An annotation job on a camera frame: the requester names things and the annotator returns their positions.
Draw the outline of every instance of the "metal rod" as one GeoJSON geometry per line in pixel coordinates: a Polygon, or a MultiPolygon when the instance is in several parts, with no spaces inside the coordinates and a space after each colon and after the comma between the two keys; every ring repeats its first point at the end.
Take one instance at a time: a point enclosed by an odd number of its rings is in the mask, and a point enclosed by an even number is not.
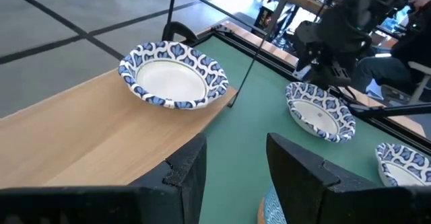
{"type": "Polygon", "coordinates": [[[266,29],[268,34],[271,34],[270,32],[272,32],[272,29],[274,29],[275,25],[277,24],[277,20],[278,18],[280,18],[281,13],[283,12],[284,7],[286,6],[286,3],[287,3],[286,0],[279,0],[278,5],[271,16],[271,22],[269,22],[269,25],[266,29]]]}
{"type": "Polygon", "coordinates": [[[431,103],[416,104],[412,106],[388,106],[388,107],[362,107],[351,106],[351,110],[356,111],[355,115],[371,118],[389,116],[409,116],[414,114],[431,113],[431,103]]]}
{"type": "MultiPolygon", "coordinates": [[[[174,5],[175,0],[170,0],[169,3],[169,9],[168,9],[168,21],[166,22],[166,25],[170,27],[170,22],[172,21],[172,14],[174,13],[174,5]]],[[[167,38],[167,35],[165,33],[168,33],[170,30],[164,30],[162,38],[167,38]]]]}
{"type": "MultiPolygon", "coordinates": [[[[275,16],[275,17],[273,17],[273,18],[272,18],[272,20],[277,21],[277,20],[278,20],[278,17],[276,17],[276,16],[275,16]]],[[[256,50],[256,53],[253,55],[253,60],[251,61],[250,67],[248,67],[247,72],[246,72],[246,74],[245,74],[245,76],[244,76],[244,79],[242,80],[241,85],[240,85],[240,87],[238,88],[238,92],[236,92],[236,96],[235,96],[234,100],[232,101],[232,103],[230,103],[230,104],[229,104],[229,107],[233,107],[233,105],[235,104],[236,99],[238,99],[238,96],[239,96],[239,94],[240,94],[240,92],[241,92],[242,86],[244,86],[244,83],[245,83],[245,81],[246,81],[246,79],[247,79],[247,77],[248,77],[248,74],[250,73],[251,68],[252,68],[252,67],[253,67],[253,65],[255,64],[255,61],[256,61],[256,59],[257,59],[257,55],[259,55],[259,53],[260,53],[260,51],[261,51],[261,49],[262,49],[263,44],[266,42],[266,40],[268,40],[268,37],[270,37],[270,35],[271,35],[272,31],[273,31],[273,30],[274,30],[274,28],[275,28],[275,25],[276,25],[276,23],[272,23],[272,21],[271,21],[271,23],[269,24],[269,26],[268,26],[268,28],[267,28],[267,33],[266,33],[266,35],[262,38],[262,42],[261,42],[261,44],[259,45],[258,49],[256,50]]]]}
{"type": "MultiPolygon", "coordinates": [[[[235,15],[232,15],[231,13],[225,11],[224,9],[222,9],[220,7],[217,7],[217,6],[213,5],[212,3],[210,3],[210,2],[208,2],[206,0],[199,0],[199,1],[202,2],[202,3],[204,3],[204,4],[206,4],[206,5],[208,5],[208,6],[210,6],[210,7],[212,7],[212,8],[214,8],[214,9],[216,9],[216,10],[218,10],[218,11],[220,11],[220,12],[222,12],[225,15],[228,15],[229,17],[231,17],[234,20],[242,23],[243,25],[248,26],[248,27],[256,30],[258,33],[261,33],[262,35],[266,36],[267,33],[264,32],[262,29],[257,28],[256,26],[249,24],[248,22],[244,21],[243,19],[241,19],[239,17],[236,17],[235,15]]],[[[171,11],[173,9],[173,2],[172,2],[172,0],[170,1],[170,3],[171,4],[170,4],[170,7],[169,7],[169,11],[171,11]]]]}

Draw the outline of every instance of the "black metal frame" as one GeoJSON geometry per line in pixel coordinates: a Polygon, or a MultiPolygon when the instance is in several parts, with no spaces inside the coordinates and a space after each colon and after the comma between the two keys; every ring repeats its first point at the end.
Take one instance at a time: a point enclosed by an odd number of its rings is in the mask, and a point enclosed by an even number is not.
{"type": "MultiPolygon", "coordinates": [[[[237,20],[240,23],[252,29],[260,31],[260,33],[264,34],[265,36],[270,35],[270,33],[265,33],[264,31],[261,31],[260,29],[242,21],[240,18],[237,18],[235,15],[232,15],[227,11],[224,11],[223,9],[218,8],[215,5],[205,0],[200,0],[200,1],[202,1],[204,4],[207,4],[222,13],[225,13],[226,15],[230,16],[232,19],[237,20]]],[[[171,0],[169,14],[168,14],[168,24],[172,21],[173,5],[174,5],[174,0],[171,0]]],[[[200,34],[198,40],[186,40],[185,44],[188,44],[189,46],[196,46],[210,39],[212,36],[215,36],[216,38],[222,40],[226,44],[233,46],[235,49],[239,50],[240,52],[243,52],[244,54],[247,54],[248,56],[253,57],[253,61],[250,67],[248,68],[244,79],[242,80],[238,93],[240,92],[241,87],[243,86],[246,78],[248,77],[251,67],[253,66],[253,63],[255,61],[259,61],[261,64],[265,65],[266,67],[269,67],[270,69],[272,69],[273,71],[275,71],[276,73],[278,73],[279,75],[281,75],[282,77],[286,78],[289,81],[299,81],[299,79],[297,79],[295,76],[292,75],[295,68],[290,64],[287,64],[283,60],[277,58],[270,52],[267,52],[265,50],[260,50],[262,47],[262,44],[260,46],[257,46],[252,42],[244,40],[244,38],[241,38],[235,33],[232,33],[232,31],[226,30],[225,28],[223,29],[223,26],[220,26],[220,25],[214,27],[212,30],[208,30],[200,34]]],[[[416,105],[416,106],[391,106],[387,108],[370,108],[368,106],[364,106],[357,100],[345,95],[344,93],[340,92],[338,89],[331,88],[329,91],[334,96],[342,98],[348,106],[351,106],[350,107],[351,112],[354,116],[367,122],[368,124],[371,124],[372,126],[375,126],[380,130],[383,130],[384,132],[396,137],[397,139],[407,143],[408,145],[411,145],[412,147],[415,147],[420,151],[423,151],[424,153],[431,155],[431,140],[427,139],[426,137],[420,136],[419,134],[413,132],[412,130],[407,129],[404,126],[400,125],[399,123],[394,122],[393,120],[388,119],[386,117],[386,116],[397,116],[397,115],[399,116],[399,115],[408,115],[408,114],[421,114],[423,113],[423,110],[426,110],[426,111],[431,110],[431,104],[423,104],[423,105],[416,105]]]]}
{"type": "MultiPolygon", "coordinates": [[[[208,6],[210,6],[210,7],[212,7],[212,8],[214,8],[214,9],[216,9],[216,10],[218,10],[218,11],[220,11],[220,12],[222,12],[223,14],[225,14],[225,15],[227,15],[227,16],[229,16],[229,17],[231,17],[232,19],[234,19],[234,20],[236,20],[236,21],[240,22],[241,24],[243,24],[243,25],[245,25],[245,26],[247,26],[247,27],[249,27],[249,28],[253,29],[254,31],[256,31],[256,32],[260,33],[261,35],[263,35],[262,42],[261,42],[261,44],[259,45],[258,49],[255,51],[255,54],[252,56],[252,58],[253,58],[253,59],[252,59],[252,61],[251,61],[251,64],[250,64],[250,66],[248,67],[247,72],[246,72],[246,74],[245,74],[244,78],[242,79],[242,82],[241,82],[241,84],[240,84],[240,87],[238,88],[238,91],[236,92],[235,98],[234,98],[234,99],[233,99],[233,100],[228,104],[228,107],[230,107],[230,108],[231,108],[231,107],[233,107],[233,105],[235,104],[235,101],[236,101],[236,99],[238,98],[239,93],[241,92],[242,86],[244,86],[244,82],[246,81],[246,79],[247,79],[247,77],[248,77],[248,74],[249,74],[249,73],[250,73],[250,71],[251,71],[251,68],[252,68],[252,67],[253,67],[253,65],[255,64],[256,58],[257,58],[257,56],[259,55],[259,52],[261,51],[261,48],[262,48],[262,46],[263,46],[263,43],[264,43],[264,42],[268,39],[268,37],[271,35],[271,33],[272,33],[272,31],[273,31],[273,29],[274,29],[274,27],[275,27],[275,24],[273,24],[273,25],[272,25],[272,27],[270,27],[270,28],[269,28],[268,32],[264,32],[263,30],[261,30],[261,29],[257,28],[256,26],[250,25],[249,23],[247,23],[246,21],[242,20],[241,18],[236,17],[235,15],[232,15],[231,13],[229,13],[229,12],[225,11],[224,9],[222,9],[222,8],[220,8],[220,7],[218,7],[218,6],[215,6],[214,4],[212,4],[212,3],[210,3],[210,2],[208,2],[208,1],[206,1],[206,0],[199,0],[199,1],[200,1],[200,2],[202,2],[202,3],[204,3],[204,4],[206,4],[206,5],[208,5],[208,6]]],[[[175,0],[170,0],[169,11],[168,11],[168,20],[167,20],[167,22],[166,22],[166,25],[167,25],[167,26],[169,26],[169,25],[171,24],[171,22],[172,22],[172,13],[173,13],[173,11],[174,11],[174,4],[175,4],[175,0]]]]}

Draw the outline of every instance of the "person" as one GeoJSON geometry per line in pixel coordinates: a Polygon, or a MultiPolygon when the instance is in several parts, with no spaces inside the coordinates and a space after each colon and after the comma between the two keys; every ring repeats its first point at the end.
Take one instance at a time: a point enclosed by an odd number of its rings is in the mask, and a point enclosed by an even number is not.
{"type": "MultiPolygon", "coordinates": [[[[421,11],[425,22],[431,19],[431,0],[410,0],[415,11],[421,11]]],[[[359,61],[351,75],[351,86],[366,93],[367,86],[374,79],[377,84],[387,84],[404,92],[413,89],[423,79],[423,73],[411,69],[409,61],[431,67],[431,25],[415,35],[406,35],[391,49],[390,57],[366,57],[359,61]]]]}

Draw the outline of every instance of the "blue and white patterned bowl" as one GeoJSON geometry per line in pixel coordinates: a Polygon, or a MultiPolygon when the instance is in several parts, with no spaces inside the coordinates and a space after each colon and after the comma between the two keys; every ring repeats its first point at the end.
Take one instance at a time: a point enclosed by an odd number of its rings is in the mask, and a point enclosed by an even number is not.
{"type": "Polygon", "coordinates": [[[349,108],[327,91],[301,82],[286,87],[293,119],[309,133],[334,143],[345,143],[355,135],[356,121],[349,108]]]}
{"type": "Polygon", "coordinates": [[[198,109],[206,107],[226,93],[229,82],[220,64],[189,46],[179,42],[146,42],[132,50],[121,62],[119,74],[129,89],[139,98],[157,106],[178,109],[198,109]],[[144,66],[160,61],[173,63],[191,69],[194,77],[198,77],[203,93],[200,98],[176,101],[167,97],[157,96],[138,84],[139,72],[144,66]]]}
{"type": "Polygon", "coordinates": [[[287,224],[274,187],[272,187],[265,196],[263,217],[265,219],[265,224],[287,224]]]}
{"type": "Polygon", "coordinates": [[[403,145],[381,143],[376,156],[385,186],[431,186],[430,160],[421,153],[403,145]]]}

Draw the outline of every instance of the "bowl rim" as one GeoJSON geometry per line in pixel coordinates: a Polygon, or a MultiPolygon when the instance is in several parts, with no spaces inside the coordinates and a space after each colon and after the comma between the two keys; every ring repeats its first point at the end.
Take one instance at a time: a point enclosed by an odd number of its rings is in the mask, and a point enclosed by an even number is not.
{"type": "MultiPolygon", "coordinates": [[[[156,59],[161,59],[161,58],[152,58],[150,59],[150,61],[154,61],[156,59]]],[[[140,66],[138,66],[136,69],[136,73],[139,71],[139,69],[144,66],[145,64],[142,63],[140,64],[140,66]]],[[[229,81],[228,81],[228,77],[226,76],[226,73],[224,72],[222,66],[220,65],[220,63],[216,60],[214,60],[213,58],[207,56],[206,54],[202,53],[201,51],[194,49],[193,47],[187,46],[181,42],[171,42],[171,41],[159,41],[159,42],[144,42],[142,44],[137,45],[133,50],[131,50],[129,53],[127,53],[121,60],[120,60],[120,65],[118,66],[118,73],[119,75],[123,78],[123,80],[125,81],[125,83],[127,84],[128,88],[130,89],[130,91],[132,91],[133,94],[135,94],[137,97],[141,98],[144,101],[147,101],[151,104],[154,105],[158,105],[158,106],[165,106],[165,107],[169,107],[169,108],[180,108],[180,109],[198,109],[198,108],[203,108],[206,107],[209,103],[213,102],[214,100],[218,99],[219,97],[223,96],[229,88],[229,81]],[[211,61],[211,66],[214,65],[218,65],[218,76],[222,76],[224,77],[226,80],[223,80],[227,83],[227,87],[225,88],[224,85],[222,83],[219,83],[215,86],[215,89],[212,91],[212,93],[214,94],[214,96],[210,96],[209,93],[211,92],[209,90],[209,85],[206,82],[206,79],[204,78],[204,76],[202,76],[195,68],[193,68],[192,66],[188,65],[187,63],[184,63],[178,59],[175,58],[168,58],[169,61],[181,64],[182,66],[185,66],[187,68],[189,68],[190,70],[192,70],[194,73],[196,73],[203,81],[203,84],[205,85],[205,96],[203,98],[199,98],[199,99],[195,99],[195,100],[187,100],[187,101],[175,101],[175,100],[171,100],[168,98],[161,98],[151,92],[149,92],[148,90],[146,90],[143,86],[141,86],[140,84],[137,83],[136,78],[132,75],[132,72],[129,69],[129,65],[133,64],[132,57],[133,57],[133,53],[138,50],[140,52],[142,52],[141,57],[144,56],[145,51],[146,51],[146,46],[148,44],[151,44],[153,47],[152,50],[150,51],[155,51],[157,49],[157,45],[161,45],[163,44],[165,47],[168,46],[175,46],[175,45],[180,45],[183,49],[186,50],[186,53],[194,50],[195,52],[197,52],[197,56],[193,55],[197,61],[202,61],[203,59],[207,58],[211,61]],[[225,88],[224,91],[218,92],[219,88],[225,88]]]]}
{"type": "MultiPolygon", "coordinates": [[[[318,86],[311,84],[311,83],[303,83],[303,82],[291,82],[288,84],[288,86],[286,86],[286,99],[287,99],[287,103],[288,103],[288,108],[289,111],[291,113],[291,115],[294,115],[296,118],[298,118],[299,120],[301,120],[303,123],[305,123],[306,126],[308,126],[313,132],[318,133],[319,131],[322,131],[324,133],[327,133],[329,136],[333,135],[335,137],[328,137],[328,138],[324,138],[327,141],[331,141],[334,143],[345,143],[350,141],[353,136],[355,135],[355,131],[356,131],[356,120],[354,119],[354,125],[353,126],[346,126],[349,128],[348,133],[337,133],[337,134],[333,134],[333,133],[328,133],[327,131],[324,131],[320,128],[318,128],[317,126],[315,126],[313,123],[307,121],[299,112],[299,110],[296,109],[295,105],[293,104],[296,100],[293,98],[292,95],[292,86],[296,85],[299,87],[299,85],[311,85],[314,87],[319,88],[318,86]]],[[[343,103],[341,102],[338,98],[336,98],[335,96],[332,96],[330,93],[328,93],[327,91],[323,90],[326,94],[326,97],[331,97],[334,98],[336,101],[339,102],[340,106],[344,106],[346,107],[348,114],[345,114],[344,116],[352,116],[352,113],[350,112],[349,108],[343,103]]]]}
{"type": "Polygon", "coordinates": [[[389,168],[387,167],[387,164],[392,164],[392,165],[396,165],[401,167],[403,170],[405,170],[409,175],[413,176],[415,179],[417,179],[421,184],[423,184],[424,186],[429,186],[430,184],[427,184],[423,181],[423,179],[417,177],[415,174],[413,174],[410,170],[408,170],[407,168],[404,168],[402,165],[399,165],[398,163],[395,163],[394,161],[389,161],[389,160],[385,160],[385,155],[389,152],[390,149],[394,149],[394,147],[399,146],[400,147],[400,152],[402,152],[402,149],[408,149],[409,151],[412,152],[412,155],[414,154],[418,154],[419,156],[427,159],[427,157],[425,155],[423,155],[422,153],[416,151],[415,149],[412,149],[410,147],[407,147],[405,145],[402,144],[395,144],[395,143],[380,143],[379,145],[377,145],[376,149],[375,149],[375,154],[376,154],[376,158],[378,160],[378,167],[379,170],[383,173],[383,175],[385,175],[385,177],[388,179],[389,184],[392,186],[399,186],[397,178],[391,173],[391,171],[389,171],[389,168]]]}

